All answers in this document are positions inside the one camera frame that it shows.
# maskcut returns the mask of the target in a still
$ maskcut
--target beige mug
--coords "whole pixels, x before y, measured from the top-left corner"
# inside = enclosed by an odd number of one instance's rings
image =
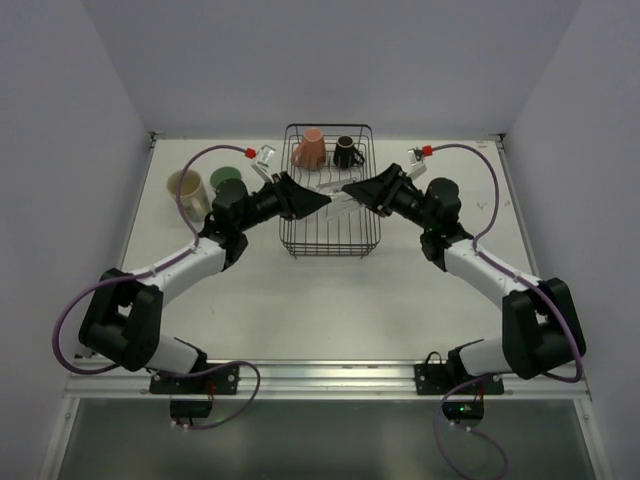
[[[327,161],[327,147],[324,144],[324,136],[317,128],[310,128],[304,132],[300,145],[291,155],[291,163],[296,167],[307,167],[310,170],[318,170]]]
[[[167,179],[167,190],[174,199],[178,193],[178,182],[182,170],[172,173]],[[202,177],[195,170],[187,170],[182,181],[182,189],[180,191],[180,203],[184,208],[189,220],[192,222],[202,222],[211,210],[207,191],[204,188]]]

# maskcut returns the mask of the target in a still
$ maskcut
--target rack wire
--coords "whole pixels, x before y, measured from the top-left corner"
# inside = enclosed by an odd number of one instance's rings
[[[291,156],[300,144],[304,132],[319,128],[327,147],[327,162],[319,170],[295,166]],[[349,135],[365,162],[361,166],[340,169],[333,164],[338,138]],[[297,123],[287,126],[284,134],[281,168],[304,187],[356,178],[365,180],[376,175],[373,131],[365,124]],[[364,257],[380,242],[380,218],[364,207],[336,218],[329,216],[330,206],[301,220],[280,220],[280,240],[294,257],[354,256]]]

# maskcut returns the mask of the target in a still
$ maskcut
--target black mug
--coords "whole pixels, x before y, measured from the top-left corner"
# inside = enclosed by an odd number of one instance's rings
[[[364,164],[362,153],[348,135],[343,135],[336,142],[336,149],[333,152],[333,164],[338,168],[351,168]]]

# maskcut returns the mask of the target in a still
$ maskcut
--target white mug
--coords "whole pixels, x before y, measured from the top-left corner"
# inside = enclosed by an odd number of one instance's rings
[[[167,179],[167,190],[174,199],[178,193],[178,181],[182,170],[172,173]],[[192,222],[202,222],[211,210],[207,191],[204,188],[202,177],[195,170],[187,170],[182,181],[182,189],[180,191],[180,203],[184,208],[184,212]]]

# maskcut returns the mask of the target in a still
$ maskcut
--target gray floor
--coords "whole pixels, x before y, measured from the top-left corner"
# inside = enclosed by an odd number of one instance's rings
[[[169,426],[167,401],[84,400],[60,479],[458,478],[434,443],[435,406],[260,401],[217,430],[185,432]],[[594,478],[570,401],[491,401],[481,426],[506,449],[507,478]],[[500,469],[493,447],[443,427],[469,473]]]

